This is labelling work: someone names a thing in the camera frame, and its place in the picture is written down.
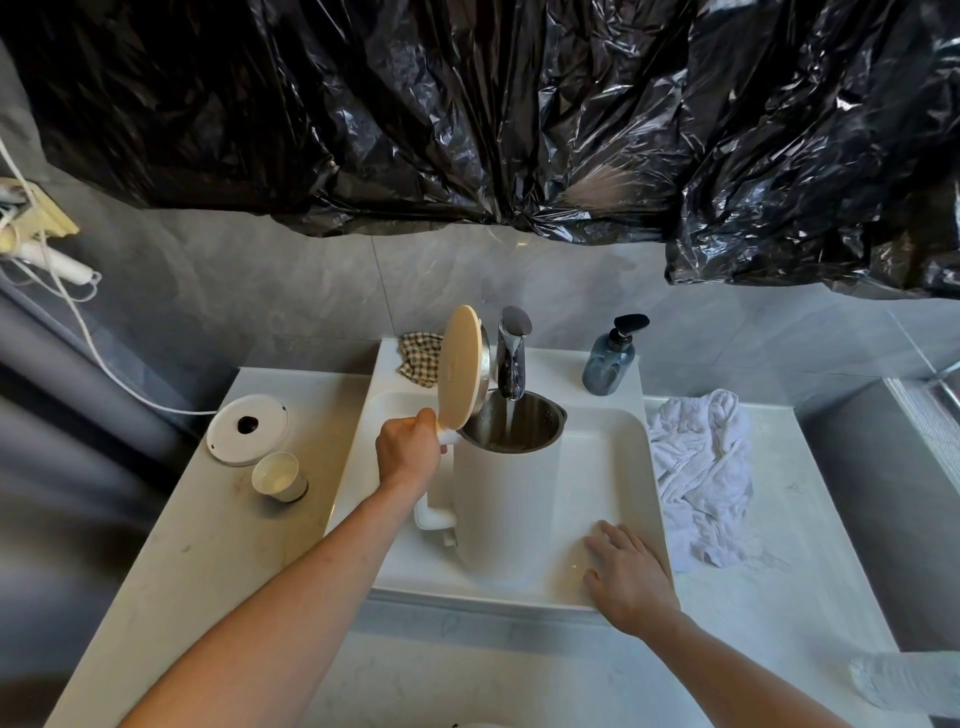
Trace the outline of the blue soap dispenser bottle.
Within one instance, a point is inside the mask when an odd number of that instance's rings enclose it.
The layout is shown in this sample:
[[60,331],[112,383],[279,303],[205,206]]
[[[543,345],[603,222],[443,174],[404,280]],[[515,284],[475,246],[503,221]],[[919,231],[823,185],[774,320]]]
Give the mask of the blue soap dispenser bottle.
[[582,385],[587,392],[600,397],[616,392],[637,356],[634,334],[650,323],[642,313],[614,319],[613,328],[595,341],[583,368]]

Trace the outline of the white sink basin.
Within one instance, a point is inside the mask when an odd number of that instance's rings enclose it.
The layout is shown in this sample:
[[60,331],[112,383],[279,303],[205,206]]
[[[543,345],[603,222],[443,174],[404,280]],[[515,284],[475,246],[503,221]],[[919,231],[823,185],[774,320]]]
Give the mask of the white sink basin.
[[[534,394],[557,403],[567,414],[558,440],[558,477],[549,534],[530,546],[529,575],[512,581],[472,572],[455,549],[454,531],[425,530],[414,516],[399,529],[369,596],[380,601],[437,605],[500,615],[538,615],[568,622],[598,623],[586,594],[583,573],[592,565],[583,540],[599,521],[626,525],[651,549],[672,583],[662,508],[657,491],[636,368],[610,396],[589,394],[581,374],[587,354],[575,350],[528,348],[527,383]],[[378,486],[375,440],[392,418],[437,407],[436,389],[412,383],[399,373],[399,340],[385,338],[346,457],[342,478],[324,529],[326,537]],[[457,465],[457,448],[460,465]],[[451,443],[427,491],[426,524],[452,524],[457,488],[469,483],[467,442]]]

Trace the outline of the chrome faucet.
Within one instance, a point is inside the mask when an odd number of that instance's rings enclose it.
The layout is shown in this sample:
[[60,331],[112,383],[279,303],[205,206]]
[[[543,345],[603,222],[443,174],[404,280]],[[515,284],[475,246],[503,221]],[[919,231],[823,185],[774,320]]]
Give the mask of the chrome faucet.
[[496,382],[499,395],[518,402],[526,391],[525,340],[533,325],[521,308],[508,305],[500,314],[497,330]]

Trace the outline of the person's left forearm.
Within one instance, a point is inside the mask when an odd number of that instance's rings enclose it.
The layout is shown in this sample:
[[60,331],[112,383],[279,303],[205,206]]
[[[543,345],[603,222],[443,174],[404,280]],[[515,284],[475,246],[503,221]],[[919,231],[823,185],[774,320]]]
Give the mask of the person's left forearm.
[[291,728],[329,672],[429,475],[383,480],[343,522],[211,627],[118,728]]

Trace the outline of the person's right hand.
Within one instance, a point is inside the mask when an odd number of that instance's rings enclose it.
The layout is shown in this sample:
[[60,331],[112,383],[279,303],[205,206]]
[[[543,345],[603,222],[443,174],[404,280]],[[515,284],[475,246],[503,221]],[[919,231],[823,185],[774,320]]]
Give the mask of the person's right hand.
[[630,534],[638,556],[599,559],[597,537],[601,532],[585,537],[583,542],[594,562],[591,568],[606,582],[609,592],[606,602],[590,600],[611,626],[654,647],[682,620],[681,604],[666,572],[642,539],[626,526],[618,528]]

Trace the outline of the white hair dryer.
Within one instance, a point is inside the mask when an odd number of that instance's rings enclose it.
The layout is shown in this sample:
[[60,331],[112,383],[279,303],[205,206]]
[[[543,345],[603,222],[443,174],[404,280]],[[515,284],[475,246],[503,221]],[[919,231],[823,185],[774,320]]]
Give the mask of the white hair dryer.
[[102,274],[6,226],[0,228],[0,279],[15,288],[35,285],[56,298],[82,304],[97,296]]

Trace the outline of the white electric kettle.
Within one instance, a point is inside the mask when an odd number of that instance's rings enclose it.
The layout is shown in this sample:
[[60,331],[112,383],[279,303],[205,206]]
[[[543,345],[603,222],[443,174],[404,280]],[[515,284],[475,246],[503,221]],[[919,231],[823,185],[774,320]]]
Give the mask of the white electric kettle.
[[476,577],[510,583],[545,563],[567,411],[542,394],[498,392],[497,357],[469,305],[448,319],[438,364],[438,438],[452,448],[451,503],[414,506],[422,531],[440,531]]

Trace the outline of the pale yellow wall holder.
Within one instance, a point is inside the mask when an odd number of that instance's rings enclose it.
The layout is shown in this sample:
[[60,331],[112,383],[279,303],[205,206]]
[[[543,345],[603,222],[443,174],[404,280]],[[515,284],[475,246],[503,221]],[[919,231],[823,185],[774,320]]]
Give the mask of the pale yellow wall holder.
[[38,185],[0,176],[0,252],[19,242],[47,237],[78,235],[80,228]]

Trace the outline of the white crumpled towel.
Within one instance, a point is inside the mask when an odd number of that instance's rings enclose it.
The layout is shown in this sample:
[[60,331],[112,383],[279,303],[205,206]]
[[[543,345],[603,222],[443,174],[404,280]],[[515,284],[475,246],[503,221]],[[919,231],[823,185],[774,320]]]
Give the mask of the white crumpled towel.
[[740,564],[754,490],[750,420],[738,396],[669,398],[648,432],[673,572]]

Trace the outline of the checked cloth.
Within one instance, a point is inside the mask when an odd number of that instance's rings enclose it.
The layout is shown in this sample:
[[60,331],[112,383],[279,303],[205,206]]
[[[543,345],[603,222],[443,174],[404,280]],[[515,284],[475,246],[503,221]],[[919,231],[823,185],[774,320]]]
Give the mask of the checked cloth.
[[434,388],[438,383],[443,342],[444,336],[437,333],[415,331],[402,334],[398,339],[401,364],[397,372],[420,387]]

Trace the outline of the person's right forearm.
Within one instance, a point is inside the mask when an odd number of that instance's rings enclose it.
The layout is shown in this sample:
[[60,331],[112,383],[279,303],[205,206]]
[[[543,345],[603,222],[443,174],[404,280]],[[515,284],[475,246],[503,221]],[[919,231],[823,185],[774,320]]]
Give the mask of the person's right forearm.
[[654,652],[714,728],[853,728],[680,611],[639,612],[614,625]]

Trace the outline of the white cup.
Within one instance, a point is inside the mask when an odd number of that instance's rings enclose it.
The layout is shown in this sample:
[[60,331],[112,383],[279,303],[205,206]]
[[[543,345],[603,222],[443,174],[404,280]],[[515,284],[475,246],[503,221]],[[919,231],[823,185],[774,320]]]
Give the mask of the white cup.
[[299,459],[286,451],[262,458],[251,473],[251,486],[262,496],[281,504],[292,504],[308,491],[308,480]]

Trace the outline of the white cloth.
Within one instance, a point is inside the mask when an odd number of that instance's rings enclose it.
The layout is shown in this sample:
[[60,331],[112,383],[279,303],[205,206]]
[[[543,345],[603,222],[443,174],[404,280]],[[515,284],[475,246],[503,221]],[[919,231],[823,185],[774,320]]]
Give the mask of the white cloth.
[[848,671],[858,695],[879,709],[960,720],[960,651],[859,654]]

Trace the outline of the person's left hand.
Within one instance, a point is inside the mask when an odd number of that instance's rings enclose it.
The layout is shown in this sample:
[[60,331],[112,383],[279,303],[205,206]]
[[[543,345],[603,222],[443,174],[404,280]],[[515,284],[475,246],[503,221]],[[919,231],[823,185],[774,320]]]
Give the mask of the person's left hand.
[[375,440],[379,487],[405,494],[413,500],[423,496],[436,474],[442,450],[420,450],[415,443],[415,417],[387,419]]

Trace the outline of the white round kettle base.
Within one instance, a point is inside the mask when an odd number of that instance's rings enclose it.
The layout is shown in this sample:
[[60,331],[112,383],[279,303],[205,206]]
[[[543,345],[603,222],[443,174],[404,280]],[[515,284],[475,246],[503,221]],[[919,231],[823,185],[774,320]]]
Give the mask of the white round kettle base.
[[290,411],[269,394],[247,394],[227,404],[210,420],[205,443],[223,465],[245,467],[270,455],[290,428]]

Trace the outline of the large black plastic sheet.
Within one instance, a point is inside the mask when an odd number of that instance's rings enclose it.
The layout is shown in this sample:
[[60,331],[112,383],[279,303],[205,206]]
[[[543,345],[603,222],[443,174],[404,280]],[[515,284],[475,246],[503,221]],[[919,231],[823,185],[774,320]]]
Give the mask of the large black plastic sheet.
[[46,161],[311,237],[654,240],[697,0],[0,0]]

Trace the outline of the glass shower door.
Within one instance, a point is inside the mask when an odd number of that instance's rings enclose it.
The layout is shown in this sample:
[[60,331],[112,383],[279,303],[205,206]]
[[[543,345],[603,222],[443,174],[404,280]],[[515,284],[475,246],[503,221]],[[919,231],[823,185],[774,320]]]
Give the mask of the glass shower door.
[[960,360],[924,380],[886,378],[884,385],[960,493]]

